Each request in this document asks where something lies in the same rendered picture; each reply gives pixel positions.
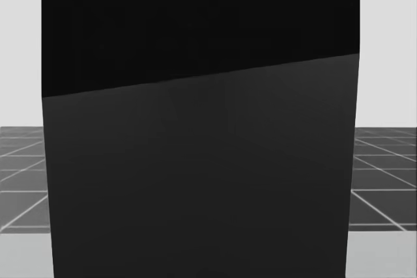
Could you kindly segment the black screen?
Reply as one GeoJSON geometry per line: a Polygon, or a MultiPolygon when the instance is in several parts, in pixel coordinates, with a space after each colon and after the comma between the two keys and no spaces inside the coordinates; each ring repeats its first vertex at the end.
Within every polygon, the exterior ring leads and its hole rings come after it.
{"type": "Polygon", "coordinates": [[[345,278],[360,0],[42,0],[54,278],[345,278]]]}

